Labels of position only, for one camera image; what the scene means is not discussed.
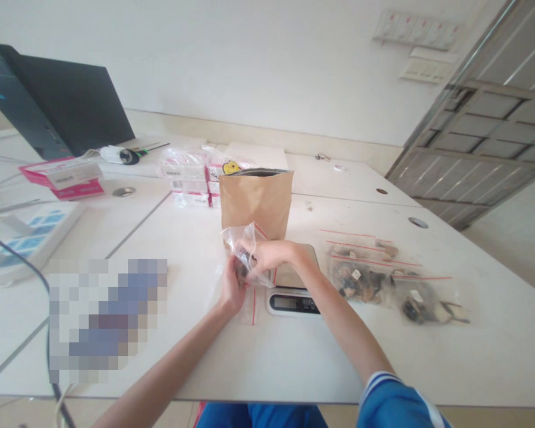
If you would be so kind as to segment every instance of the digital scale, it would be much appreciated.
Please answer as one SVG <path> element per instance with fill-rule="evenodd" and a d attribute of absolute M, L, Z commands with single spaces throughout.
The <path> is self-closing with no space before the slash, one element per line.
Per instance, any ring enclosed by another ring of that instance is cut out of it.
<path fill-rule="evenodd" d="M 311 245 L 300 244 L 319 267 L 315 249 Z M 311 298 L 297 272 L 288 264 L 277 268 L 275 287 L 266 293 L 266 308 L 271 315 L 312 317 L 320 315 L 317 305 Z"/>

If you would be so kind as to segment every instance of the blue sleeve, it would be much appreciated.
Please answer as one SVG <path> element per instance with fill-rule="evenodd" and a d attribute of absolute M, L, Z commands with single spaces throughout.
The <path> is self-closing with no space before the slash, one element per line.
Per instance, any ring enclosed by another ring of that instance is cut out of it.
<path fill-rule="evenodd" d="M 436 406 L 392 373 L 377 372 L 361 398 L 357 428 L 451 428 Z"/>

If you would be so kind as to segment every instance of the wall socket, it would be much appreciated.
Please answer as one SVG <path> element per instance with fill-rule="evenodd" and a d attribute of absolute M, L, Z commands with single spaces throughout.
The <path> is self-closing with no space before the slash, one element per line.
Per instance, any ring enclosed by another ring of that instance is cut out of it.
<path fill-rule="evenodd" d="M 447 51 L 463 28 L 464 25 L 459 23 L 386 10 L 380 18 L 374 39 Z"/>

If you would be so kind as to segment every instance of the blue pants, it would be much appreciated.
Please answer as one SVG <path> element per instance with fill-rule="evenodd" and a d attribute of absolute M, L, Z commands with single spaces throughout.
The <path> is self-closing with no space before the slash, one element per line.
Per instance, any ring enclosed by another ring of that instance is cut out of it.
<path fill-rule="evenodd" d="M 197 428 L 328 428 L 315 405 L 210 402 Z"/>

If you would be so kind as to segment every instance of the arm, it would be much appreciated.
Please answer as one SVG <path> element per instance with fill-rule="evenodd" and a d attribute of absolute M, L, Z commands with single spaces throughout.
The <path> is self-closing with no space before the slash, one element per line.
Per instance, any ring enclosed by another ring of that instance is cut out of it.
<path fill-rule="evenodd" d="M 289 263 L 313 297 L 331 333 L 364 383 L 373 373 L 394 370 L 379 343 L 347 301 L 325 278 L 305 249 L 290 241 L 256 243 L 256 272 Z"/>
<path fill-rule="evenodd" d="M 228 259 L 218 303 L 180 342 L 141 377 L 95 423 L 95 428 L 150 427 L 166 410 L 212 342 L 238 313 L 246 294 L 234 273 L 237 259 Z"/>

